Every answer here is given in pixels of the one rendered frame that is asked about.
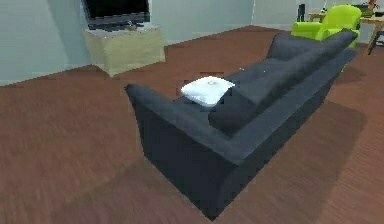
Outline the light wooden table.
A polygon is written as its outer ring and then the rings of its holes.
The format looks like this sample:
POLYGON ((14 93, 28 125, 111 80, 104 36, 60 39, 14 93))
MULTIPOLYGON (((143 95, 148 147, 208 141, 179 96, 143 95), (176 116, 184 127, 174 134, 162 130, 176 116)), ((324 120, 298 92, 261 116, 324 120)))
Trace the light wooden table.
MULTIPOLYGON (((325 17, 324 13, 309 13, 309 21, 310 22, 312 22, 314 19, 318 19, 319 21, 322 21, 324 17, 325 17)), ((384 16, 383 17, 372 16, 370 18, 361 17, 360 23, 361 24, 371 24, 374 26, 374 29, 373 29, 372 34, 370 36, 370 40, 369 40, 367 48, 365 50, 365 54, 368 55, 370 50, 374 47, 376 33, 384 27, 384 16)))

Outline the potted house plant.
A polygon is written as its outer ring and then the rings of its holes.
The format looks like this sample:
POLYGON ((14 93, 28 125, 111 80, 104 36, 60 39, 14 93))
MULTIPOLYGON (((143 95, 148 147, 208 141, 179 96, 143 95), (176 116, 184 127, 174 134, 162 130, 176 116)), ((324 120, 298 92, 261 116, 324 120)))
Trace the potted house plant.
POLYGON ((361 3, 355 4, 355 7, 360 9, 363 17, 369 18, 373 16, 375 9, 380 8, 380 5, 377 0, 361 0, 361 3))

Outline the white pillow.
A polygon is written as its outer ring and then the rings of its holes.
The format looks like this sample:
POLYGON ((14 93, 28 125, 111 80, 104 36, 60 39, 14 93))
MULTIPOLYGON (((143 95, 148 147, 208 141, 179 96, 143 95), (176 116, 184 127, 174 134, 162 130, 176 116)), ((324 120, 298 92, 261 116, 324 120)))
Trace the white pillow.
POLYGON ((199 78, 181 88, 187 99, 203 107, 214 107, 221 97, 235 84, 225 79, 207 76, 199 78))

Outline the dark grey sofa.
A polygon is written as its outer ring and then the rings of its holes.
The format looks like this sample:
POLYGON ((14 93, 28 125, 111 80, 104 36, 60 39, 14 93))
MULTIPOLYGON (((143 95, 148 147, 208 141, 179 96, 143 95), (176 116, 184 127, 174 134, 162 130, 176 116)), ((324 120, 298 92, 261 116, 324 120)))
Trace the dark grey sofa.
POLYGON ((228 76, 232 87, 211 108, 127 85, 145 157, 215 219, 323 103, 356 37, 279 33, 264 60, 228 76))

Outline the black television set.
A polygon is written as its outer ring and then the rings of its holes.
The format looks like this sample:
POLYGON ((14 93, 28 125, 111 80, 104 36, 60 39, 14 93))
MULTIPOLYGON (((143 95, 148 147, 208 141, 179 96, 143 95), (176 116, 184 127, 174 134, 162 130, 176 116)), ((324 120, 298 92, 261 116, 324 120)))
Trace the black television set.
POLYGON ((81 0, 88 28, 113 30, 150 21, 149 0, 81 0))

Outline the beige television stand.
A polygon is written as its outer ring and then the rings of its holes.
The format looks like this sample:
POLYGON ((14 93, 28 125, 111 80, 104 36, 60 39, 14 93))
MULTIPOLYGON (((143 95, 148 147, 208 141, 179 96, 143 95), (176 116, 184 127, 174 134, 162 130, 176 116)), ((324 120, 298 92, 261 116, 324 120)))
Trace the beige television stand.
POLYGON ((162 30, 145 22, 135 30, 85 29, 92 64, 110 77, 157 62, 165 62, 162 30))

